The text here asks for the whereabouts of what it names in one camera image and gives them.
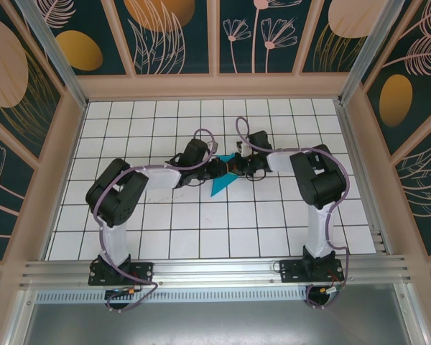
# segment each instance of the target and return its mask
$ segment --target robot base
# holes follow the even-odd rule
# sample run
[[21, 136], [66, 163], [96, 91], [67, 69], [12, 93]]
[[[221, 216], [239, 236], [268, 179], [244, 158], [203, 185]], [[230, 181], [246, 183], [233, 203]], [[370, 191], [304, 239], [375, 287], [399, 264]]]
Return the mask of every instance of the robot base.
[[[131, 262], [131, 255], [119, 269], [140, 279], [152, 281], [153, 263], [151, 262]], [[98, 262], [90, 265], [88, 285], [90, 286], [126, 286], [141, 285], [134, 282], [115, 271], [102, 257], [98, 256]]]
[[303, 252], [302, 259], [279, 261], [282, 282], [332, 282], [332, 275], [343, 281], [342, 263], [334, 251], [319, 258], [312, 257], [306, 248]]

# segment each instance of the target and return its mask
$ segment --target robotic arm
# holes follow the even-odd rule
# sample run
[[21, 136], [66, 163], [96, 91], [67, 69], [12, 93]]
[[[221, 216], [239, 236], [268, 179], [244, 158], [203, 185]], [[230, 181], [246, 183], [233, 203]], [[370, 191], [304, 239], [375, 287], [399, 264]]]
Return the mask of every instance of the robotic arm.
[[[271, 150], [265, 131], [250, 134], [248, 141], [255, 147]], [[286, 276], [298, 281], [328, 282], [328, 270], [341, 267], [335, 258], [335, 252], [326, 240], [326, 218], [332, 205], [341, 198], [346, 189], [346, 180], [339, 167], [328, 157], [314, 152], [261, 152], [237, 143], [238, 152], [228, 162], [214, 157], [204, 165], [192, 170], [175, 170], [166, 167], [147, 168], [132, 171], [117, 182], [119, 188], [112, 188], [101, 201], [98, 215], [104, 222], [103, 241], [112, 262], [125, 272], [131, 270], [131, 260], [126, 247], [126, 222], [131, 217], [143, 192], [163, 188], [181, 188], [192, 180], [201, 182], [219, 178], [227, 173], [253, 177], [263, 170], [270, 172], [293, 172], [297, 179], [300, 194], [309, 208], [309, 229], [303, 249], [303, 258], [294, 264], [294, 271], [282, 264], [282, 280]], [[316, 149], [329, 153], [325, 145]], [[183, 153], [174, 156], [169, 162], [173, 167], [192, 167], [201, 163], [209, 152], [208, 144], [193, 138]], [[93, 212], [101, 194], [130, 165], [122, 159], [115, 159], [93, 184], [86, 195], [86, 200]], [[333, 232], [333, 215], [328, 224], [330, 237]], [[118, 273], [109, 269], [105, 254], [99, 255], [100, 264], [106, 268], [104, 274], [114, 276]], [[339, 276], [343, 279], [341, 269]]]

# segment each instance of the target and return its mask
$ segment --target teal object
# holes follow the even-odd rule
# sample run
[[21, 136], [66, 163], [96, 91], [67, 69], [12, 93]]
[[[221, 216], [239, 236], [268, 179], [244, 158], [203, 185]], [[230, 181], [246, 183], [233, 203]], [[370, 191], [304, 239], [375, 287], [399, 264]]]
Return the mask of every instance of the teal object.
[[[231, 158], [235, 157], [235, 154], [233, 153], [229, 156], [216, 156], [216, 157], [219, 157], [224, 162], [228, 162]], [[231, 172], [225, 174], [221, 178], [215, 178], [213, 180], [213, 189], [212, 189], [210, 196], [214, 196], [215, 194], [217, 194], [221, 190], [224, 190], [225, 188], [227, 188], [227, 186], [230, 183], [232, 183], [237, 178], [238, 178], [238, 176], [235, 174], [232, 174]]]

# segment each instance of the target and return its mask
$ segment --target white grid mat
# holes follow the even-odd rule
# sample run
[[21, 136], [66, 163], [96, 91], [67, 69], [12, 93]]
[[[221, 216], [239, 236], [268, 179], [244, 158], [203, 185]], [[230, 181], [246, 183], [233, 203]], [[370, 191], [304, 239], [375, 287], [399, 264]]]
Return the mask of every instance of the white grid mat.
[[[240, 115], [247, 115], [251, 133], [266, 131], [276, 148], [329, 147], [351, 179], [348, 200], [335, 217], [333, 242], [348, 245], [351, 254], [375, 253], [332, 100], [137, 101], [90, 103], [47, 259], [96, 257], [97, 224], [85, 194], [112, 159], [122, 157], [133, 166], [163, 163], [182, 152], [200, 127], [214, 133], [218, 154], [229, 155], [239, 141], [234, 122]], [[293, 175], [269, 173], [254, 183], [239, 178], [215, 197], [211, 186], [208, 181], [144, 193], [127, 223], [131, 257], [302, 255], [307, 206]]]

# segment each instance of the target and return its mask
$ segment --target dark teal wallpaper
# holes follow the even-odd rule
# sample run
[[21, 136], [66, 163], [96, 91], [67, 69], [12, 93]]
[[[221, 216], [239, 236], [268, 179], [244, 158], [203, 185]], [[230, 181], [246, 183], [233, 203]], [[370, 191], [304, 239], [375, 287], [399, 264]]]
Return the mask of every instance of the dark teal wallpaper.
[[364, 73], [364, 76], [362, 77], [362, 83], [363, 84], [366, 82], [367, 78], [370, 76], [372, 70], [374, 69], [375, 64], [377, 63], [377, 61], [380, 58], [380, 55], [382, 54], [382, 52], [385, 50], [386, 46], [388, 45], [388, 42], [390, 41], [391, 37], [393, 36], [394, 31], [396, 31], [396, 28], [398, 27], [399, 22], [402, 20], [402, 17], [405, 15], [406, 10], [409, 8], [411, 3], [412, 3], [412, 0], [405, 0], [404, 5], [402, 5], [402, 9], [401, 9], [399, 15], [397, 16], [396, 21], [394, 22], [393, 26], [389, 30], [388, 35], [386, 36], [386, 38], [385, 38], [383, 44], [381, 45], [379, 51], [374, 56], [371, 64], [369, 65], [369, 67], [367, 68], [367, 71]]
[[5, 254], [33, 172], [0, 141], [0, 260]]
[[60, 100], [0, 5], [0, 123], [39, 157]]
[[349, 72], [383, 5], [380, 0], [325, 0], [302, 72]]
[[220, 72], [292, 72], [309, 9], [310, 0], [221, 0]]
[[392, 154], [431, 115], [431, 0], [422, 2], [367, 96]]
[[425, 249], [431, 255], [431, 133], [396, 166], [396, 170]]
[[35, 3], [76, 75], [125, 74], [101, 0]]
[[137, 74], [209, 73], [206, 0], [115, 0]]

